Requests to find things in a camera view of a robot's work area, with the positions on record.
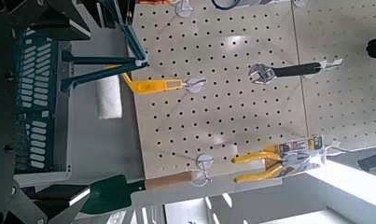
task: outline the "pliers handle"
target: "pliers handle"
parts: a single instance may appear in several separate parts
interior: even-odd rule
[[[255,174],[255,175],[239,175],[234,179],[236,183],[243,183],[248,181],[258,181],[263,179],[271,179],[277,177],[281,171],[284,169],[284,165],[282,164],[282,158],[279,154],[271,153],[271,152],[257,152],[248,154],[243,157],[235,157],[231,159],[232,163],[236,164],[243,164],[250,161],[257,161],[257,160],[273,160],[279,161],[267,169],[265,172]]]

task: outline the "black handle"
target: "black handle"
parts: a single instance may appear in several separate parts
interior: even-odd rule
[[[359,160],[358,165],[362,170],[370,172],[370,169],[376,167],[376,155]]]
[[[277,77],[296,77],[317,74],[322,68],[320,63],[306,63],[283,68],[273,68],[272,70]]]

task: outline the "white pegboard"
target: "white pegboard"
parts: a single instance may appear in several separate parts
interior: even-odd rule
[[[135,94],[146,178],[197,169],[204,153],[215,158],[209,176],[263,168],[230,159],[307,134],[299,77],[258,86],[247,76],[254,63],[298,63],[291,4],[220,11],[210,1],[190,2],[185,19],[166,5],[135,11],[149,67],[133,79],[208,79],[197,94]]]
[[[309,1],[294,8],[301,63],[344,58],[345,66],[313,79],[303,90],[309,133],[356,149],[376,146],[376,0]]]

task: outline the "pliers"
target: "pliers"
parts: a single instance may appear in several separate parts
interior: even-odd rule
[[[302,152],[288,152],[283,157],[277,153],[272,152],[257,152],[251,153],[243,157],[235,157],[231,159],[232,163],[243,164],[250,161],[257,160],[271,160],[277,161],[274,165],[266,169],[266,171],[254,174],[254,175],[239,175],[234,179],[236,183],[243,183],[248,181],[258,181],[263,179],[272,179],[278,177],[285,168],[293,168],[293,170],[298,170],[299,167],[310,160],[310,155]]]

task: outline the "wooden handle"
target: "wooden handle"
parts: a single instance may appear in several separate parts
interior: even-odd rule
[[[187,171],[176,175],[167,175],[159,178],[148,179],[145,181],[146,189],[157,189],[170,187],[174,184],[190,182],[197,178],[197,172]]]

